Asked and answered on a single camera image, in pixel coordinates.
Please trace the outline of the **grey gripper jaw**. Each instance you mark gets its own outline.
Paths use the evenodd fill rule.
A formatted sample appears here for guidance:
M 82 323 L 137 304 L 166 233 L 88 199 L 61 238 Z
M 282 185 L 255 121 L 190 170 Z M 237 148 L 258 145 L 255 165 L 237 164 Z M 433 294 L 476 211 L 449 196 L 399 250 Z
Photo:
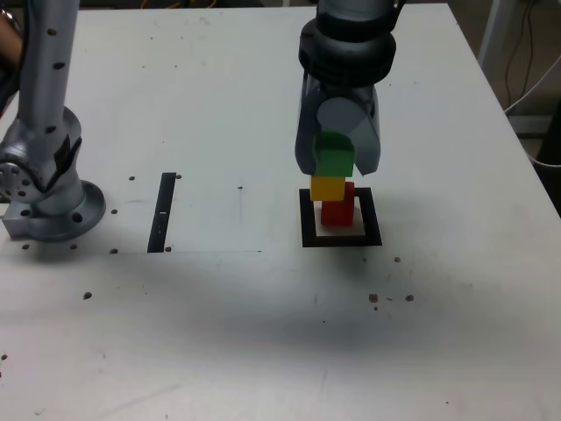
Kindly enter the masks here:
M 325 101 L 321 83 L 308 73 L 303 74 L 302 93 L 295 139 L 295 159 L 305 175 L 316 172 L 316 135 L 321 130 L 317 121 L 319 105 Z
M 330 97 L 319 105 L 317 121 L 321 126 L 323 148 L 354 150 L 354 165 L 362 175 L 378 170 L 380 163 L 379 103 L 375 89 L 375 113 L 345 97 Z

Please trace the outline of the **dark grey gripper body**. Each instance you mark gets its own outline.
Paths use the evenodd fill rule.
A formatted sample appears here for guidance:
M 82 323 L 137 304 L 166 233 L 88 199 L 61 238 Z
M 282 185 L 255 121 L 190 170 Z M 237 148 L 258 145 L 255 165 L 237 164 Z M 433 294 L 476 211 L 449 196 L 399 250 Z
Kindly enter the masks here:
M 328 98 L 345 97 L 361 105 L 370 114 L 375 113 L 375 86 L 367 85 L 364 87 L 351 88 L 329 85 L 318 81 L 310 74 L 304 75 L 304 96 L 314 90 L 323 92 Z

